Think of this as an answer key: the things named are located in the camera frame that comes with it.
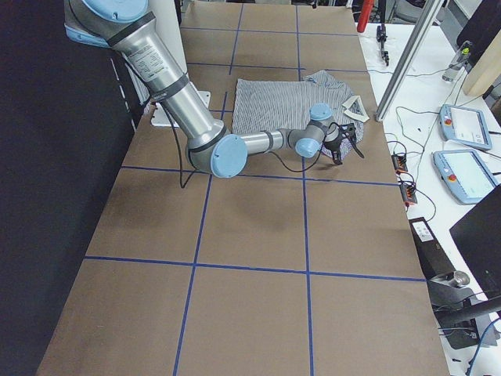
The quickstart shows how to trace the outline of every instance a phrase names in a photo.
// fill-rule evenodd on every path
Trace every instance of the black curtain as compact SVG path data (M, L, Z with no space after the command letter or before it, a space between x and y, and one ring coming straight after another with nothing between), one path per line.
M63 21L60 0L0 5L5 375L35 373L141 114L116 55L70 42Z
M456 43L457 45L462 45L465 41L474 43L470 63L475 65L499 30L501 30L501 0L484 1L460 32Z

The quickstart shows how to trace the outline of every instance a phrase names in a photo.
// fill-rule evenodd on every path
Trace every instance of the light blue joint cap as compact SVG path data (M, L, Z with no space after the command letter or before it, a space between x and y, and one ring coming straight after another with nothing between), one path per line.
M330 118L333 112L327 103L317 103L310 108L310 119L322 121Z
M296 153L305 158L311 158L320 150L320 143L316 139L300 139L296 142Z
M79 31L77 29L73 29L67 25L64 25L66 28L66 35L73 42L82 43L84 45L94 45L95 47L103 47L108 49L109 46L103 38L96 37L94 35L90 35L89 33L85 33L84 31Z
M247 147L237 135L224 136L212 150L211 170L218 178L232 178L238 175L246 163Z
M111 22L126 24L141 18L148 0L82 0L97 16Z

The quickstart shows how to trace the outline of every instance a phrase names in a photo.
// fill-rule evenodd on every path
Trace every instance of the white table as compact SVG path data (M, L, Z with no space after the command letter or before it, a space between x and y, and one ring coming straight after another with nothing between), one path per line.
M395 70L398 59L405 48L405 44L409 39L413 26L387 25L387 42L385 47L390 56L389 67L386 67L383 60L380 58L380 45L376 40L376 29L376 24L369 23L366 27L366 31L359 35L359 39L362 44L367 68L370 72L374 94L379 103L391 78L391 74L379 72L393 72ZM408 74L429 74L445 69L454 56L454 53L454 50L440 27L432 27ZM407 77L387 117L384 119L385 132L396 135L398 141L405 144L408 152L421 151L418 145L402 135L395 109L402 106L415 111L438 112L442 104L454 104L458 92L460 92L460 94L457 99L457 104L461 105L474 98L465 96L462 91L460 91L460 85L465 74L464 70L462 70L460 74L458 74L459 80L453 83L443 81L442 72L431 76ZM467 107L482 110L488 123L489 130L501 131L498 123L482 98L468 103ZM433 230L438 241L444 248L445 253L456 269L465 271L471 276L470 270L451 238L449 229L462 218L473 205L461 205L454 200L450 192L447 191L445 185L439 179L431 159L431 152L433 151L458 150L464 147L457 143L445 143L443 141L439 132L438 122L435 122L437 118L436 114L413 114L407 110L399 110L398 112L401 115L405 133L411 139L415 139L417 142L424 144L428 133L431 132L422 161L420 162L419 176L417 173L420 159L419 155L414 154L408 156L407 165L409 172L415 178L418 178L417 188L430 196L437 206L437 213L429 222L430 228ZM491 136L491 138L494 147L490 152L501 155L501 136ZM395 139L393 135L387 135L388 141L393 139ZM390 150L393 150L395 143L390 143L388 146ZM402 151L402 147L397 146L396 151ZM500 159L490 157L486 154L482 154L482 158L485 160L491 172L501 172ZM419 193L417 194L417 199L418 204L409 208L408 217L412 219L423 216L425 219L429 219L434 211L432 204L427 198ZM474 279L469 287L474 292L481 291L477 281ZM485 298L484 295L478 295L478 297L480 299ZM491 318L494 320L497 318L497 315L491 315ZM498 322L496 330L501 331L501 325L499 324ZM444 346L451 375L464 374L467 369L467 362L473 356L475 347L454 350L450 347L446 338L442 338L442 344ZM455 362L452 361L452 359L461 360L461 362ZM498 341L497 347L482 348L478 354L472 375L482 376L486 374L501 374L501 341Z

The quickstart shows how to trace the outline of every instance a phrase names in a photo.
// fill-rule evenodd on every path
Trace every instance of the blue tape line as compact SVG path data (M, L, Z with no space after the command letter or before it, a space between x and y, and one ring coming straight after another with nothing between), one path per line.
M350 73L369 73L367 70L353 70L353 69L324 69L328 72L350 72Z
M223 105L226 103L226 96L227 92L225 93L225 98L223 100ZM224 116L225 113L227 112L232 112L232 111L217 111L221 112L221 120L222 117ZM130 165L125 165L121 166L121 168L124 169L131 169L131 170L146 170L146 171L160 171L160 172L179 172L179 170L176 170L175 168L156 168L156 167L141 167L141 166L130 166ZM183 172L193 172L193 170L182 170ZM208 175L206 172L202 171L195 171L196 174L201 174L201 175ZM279 175L249 175L249 174L239 174L237 175L242 178L263 178L263 179L282 179L282 180L302 180L303 178L297 178L294 176L279 176ZM366 185L366 186L398 186L397 183L381 183L381 182L362 182L358 180L340 180L340 179L321 179L321 178L305 178L307 182L322 182L322 183L340 183L340 184L359 184L359 185Z
M426 282L424 278L374 276L370 274L350 274L350 273L331 273L331 272L310 272L310 274L314 276L358 278L364 280L399 280L406 282Z
M302 178L295 178L293 176L268 176L268 175L248 175L248 174L238 174L242 178L263 178L263 179L280 179L280 180L299 180Z
M223 117L225 116L226 112L229 112L229 111L226 111L226 100L227 99L228 99L228 92L225 92L225 97L222 100L221 118L219 120L222 120Z
M130 166L130 165L124 165L121 166L121 168L125 170L145 170L145 171L162 171L162 172L179 172L179 169L175 168L158 168L158 167L142 167L142 166ZM183 172L193 172L193 170L182 170ZM196 174L203 174L207 175L206 172L202 171L195 171Z
M86 255L86 260L101 260L101 261L118 261L118 262L138 262L144 264L162 264L174 266L193 266L192 262L168 261L168 260L152 260L147 258L125 258L125 257L109 257L109 256L92 256Z
M238 18L238 25L236 27L235 44L233 45L232 61L229 65L228 75L230 75L232 73L233 63L235 62L236 45L238 43L238 34L240 32L240 24L242 23L242 15L243 15L243 3L242 3L242 6L240 7L240 16Z
M180 27L182 30L201 30L201 31L236 31L235 29L221 29L211 27ZM270 30L252 30L252 29L239 29L240 32L245 33L268 33L268 34L306 34L306 35L333 35L337 37L358 37L357 34L340 34L340 33L315 33L314 31L270 31Z
M209 176L209 181L207 183L207 192L205 193L204 210L202 211L202 219L200 220L200 230L198 232L198 238L196 240L196 250L195 250L195 256L193 258L191 276L189 278L189 286L188 286L188 294L186 295L185 310L184 313L182 314L181 332L179 333L179 340L178 340L178 350L175 354L174 370L172 371L173 376L176 376L178 374L179 359L181 357L182 340L184 338L186 329L186 319L188 317L189 302L191 300L191 293L193 290L193 281L195 280L196 261L198 259L198 253L200 251L200 244L202 242L202 233L204 232L205 215L207 214L207 205L209 202L209 195L211 194L211 184L212 184L212 175Z
M297 80L301 80L301 54L299 49L299 15L296 5Z
M367 186L398 186L398 183L363 182L360 180L321 179L321 178L306 178L306 180L309 182L361 184Z
M219 63L186 63L188 65L204 65L210 67L238 67L238 68L259 68L259 69L294 69L296 67L274 67L272 65L245 65L245 64L219 64Z
M305 260L306 260L306 295L308 302L308 341L310 352L310 376L315 375L315 361L313 357L313 319L312 319L312 286L310 278L310 251L308 241L308 198L306 195L306 174L305 174L305 159L301 159L302 180L303 180L303 217L305 221Z
M182 261L168 261L168 260L154 260L150 258L126 258L126 257L110 257L110 256L93 256L86 255L84 259L99 260L99 261L115 261L115 262L137 262L143 264L162 264L173 266L189 266L189 267L202 267L214 269L233 269L233 270L250 270L257 272L270 272L270 273L292 273L292 274L306 274L306 270L293 270L293 269L274 269L274 268L261 268L252 266L238 266L238 265L220 265L210 263L197 263L182 262ZM354 273L335 273L335 272L322 272L310 270L310 275L325 276L325 277L343 277L343 278L359 278L365 280L400 280L409 282L426 282L424 278L414 277L395 277L395 276L375 276L371 274L354 274Z
M301 35L329 35L333 37L359 37L357 34L340 34L340 33L315 33L315 32L309 32L309 31L302 31L299 33Z
M197 263L196 266L200 268L211 268L211 269L249 270L252 272L306 274L304 270L261 268L253 266L220 265L220 264L207 264L207 263Z

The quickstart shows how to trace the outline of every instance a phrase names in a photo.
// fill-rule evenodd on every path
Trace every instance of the water bottle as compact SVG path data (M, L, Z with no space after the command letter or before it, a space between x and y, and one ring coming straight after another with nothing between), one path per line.
M461 67L467 65L468 58L471 54L471 48L473 43L470 41L465 41L460 49L457 50L455 56L452 58L449 68L442 75L442 79L445 81L454 81Z

